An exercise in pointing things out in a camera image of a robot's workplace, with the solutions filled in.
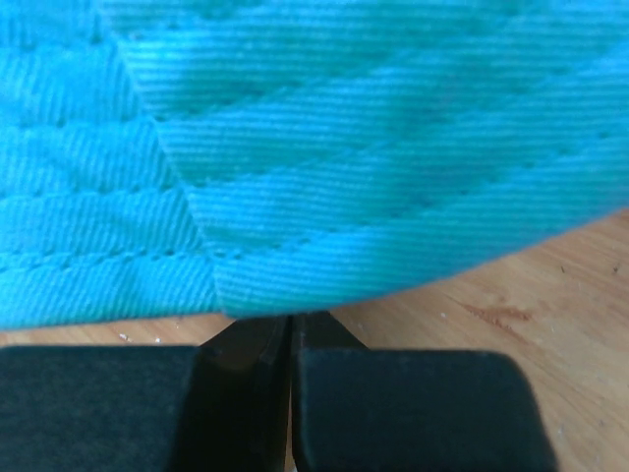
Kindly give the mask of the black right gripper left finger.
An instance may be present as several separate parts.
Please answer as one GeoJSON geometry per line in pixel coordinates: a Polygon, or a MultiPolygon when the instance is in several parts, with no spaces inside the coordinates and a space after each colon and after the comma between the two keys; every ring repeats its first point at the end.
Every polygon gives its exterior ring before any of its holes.
{"type": "Polygon", "coordinates": [[[280,471],[290,323],[201,346],[1,351],[5,471],[280,471]]]}

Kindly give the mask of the turquoise bucket hat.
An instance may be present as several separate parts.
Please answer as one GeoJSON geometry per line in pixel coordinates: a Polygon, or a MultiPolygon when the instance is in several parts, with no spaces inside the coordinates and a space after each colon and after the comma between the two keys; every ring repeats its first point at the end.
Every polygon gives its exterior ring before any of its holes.
{"type": "Polygon", "coordinates": [[[331,308],[628,203],[624,1],[5,1],[1,326],[331,308]]]}

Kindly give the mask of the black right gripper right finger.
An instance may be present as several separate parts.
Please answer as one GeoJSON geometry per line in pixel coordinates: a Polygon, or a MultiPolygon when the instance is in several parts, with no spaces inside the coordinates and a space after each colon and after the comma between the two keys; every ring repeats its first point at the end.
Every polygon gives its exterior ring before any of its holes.
{"type": "Polygon", "coordinates": [[[532,387],[508,356],[367,347],[327,312],[293,320],[301,471],[554,471],[532,387]]]}

